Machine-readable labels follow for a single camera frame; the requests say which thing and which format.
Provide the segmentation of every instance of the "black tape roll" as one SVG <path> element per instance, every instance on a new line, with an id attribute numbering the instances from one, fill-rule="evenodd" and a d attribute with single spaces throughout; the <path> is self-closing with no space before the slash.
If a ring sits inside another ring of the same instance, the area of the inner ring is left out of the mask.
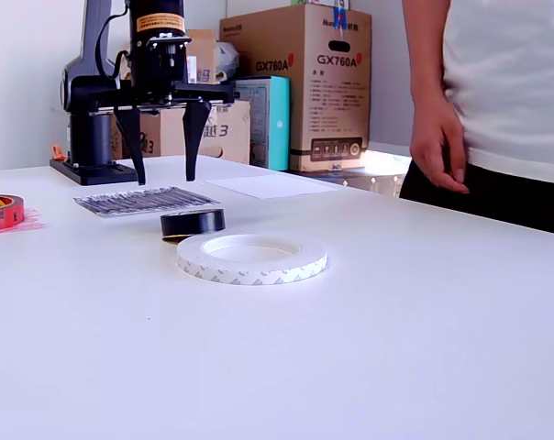
<path id="1" fill-rule="evenodd" d="M 226 229 L 223 209 L 189 211 L 161 217 L 163 240 L 181 240 Z"/>

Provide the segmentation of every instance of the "tape roll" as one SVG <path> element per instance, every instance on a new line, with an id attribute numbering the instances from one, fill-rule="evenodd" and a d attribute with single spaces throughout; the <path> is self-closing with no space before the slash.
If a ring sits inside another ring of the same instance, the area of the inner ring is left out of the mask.
<path id="1" fill-rule="evenodd" d="M 226 229 L 224 210 L 207 209 L 164 215 L 161 217 L 161 229 L 163 239 L 169 241 L 223 231 Z"/>
<path id="2" fill-rule="evenodd" d="M 326 247 L 285 233 L 193 236 L 177 247 L 179 267 L 196 278 L 262 286 L 303 281 L 327 265 Z"/>
<path id="3" fill-rule="evenodd" d="M 24 200 L 15 195 L 0 194 L 0 230 L 24 222 Z"/>

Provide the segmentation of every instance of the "cable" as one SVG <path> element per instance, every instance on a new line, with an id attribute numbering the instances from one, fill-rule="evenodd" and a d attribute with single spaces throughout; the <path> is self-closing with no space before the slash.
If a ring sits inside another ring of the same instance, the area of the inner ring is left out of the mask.
<path id="1" fill-rule="evenodd" d="M 102 63 L 102 36 L 104 35 L 105 30 L 107 29 L 110 22 L 116 18 L 121 18 L 125 16 L 128 13 L 129 7 L 128 7 L 128 1 L 125 2 L 125 8 L 124 12 L 119 15 L 113 15 L 110 16 L 104 23 L 104 26 L 102 27 L 102 30 L 100 31 L 100 35 L 97 38 L 97 41 L 95 43 L 95 64 L 97 66 L 97 70 L 100 72 L 100 75 L 107 78 L 108 80 L 115 80 L 117 76 L 120 74 L 120 67 L 122 65 L 122 57 L 128 58 L 128 52 L 123 50 L 122 52 L 118 53 L 118 56 L 116 57 L 116 63 L 114 65 L 114 72 L 111 75 L 108 75 L 104 70 L 104 64 Z"/>

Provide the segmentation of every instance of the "red tape roll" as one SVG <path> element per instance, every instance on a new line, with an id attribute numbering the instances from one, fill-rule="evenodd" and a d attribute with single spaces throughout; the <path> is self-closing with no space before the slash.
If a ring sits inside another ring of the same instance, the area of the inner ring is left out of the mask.
<path id="1" fill-rule="evenodd" d="M 24 200 L 14 195 L 0 195 L 5 206 L 0 207 L 0 230 L 24 222 Z"/>

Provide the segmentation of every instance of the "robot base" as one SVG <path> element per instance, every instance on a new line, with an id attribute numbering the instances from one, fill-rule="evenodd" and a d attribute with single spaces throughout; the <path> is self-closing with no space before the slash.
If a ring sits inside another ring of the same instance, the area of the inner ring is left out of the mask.
<path id="1" fill-rule="evenodd" d="M 74 168 L 70 163 L 51 160 L 50 166 L 82 186 L 107 185 L 110 183 L 136 182 L 137 173 L 124 165 L 113 163 L 99 167 Z"/>

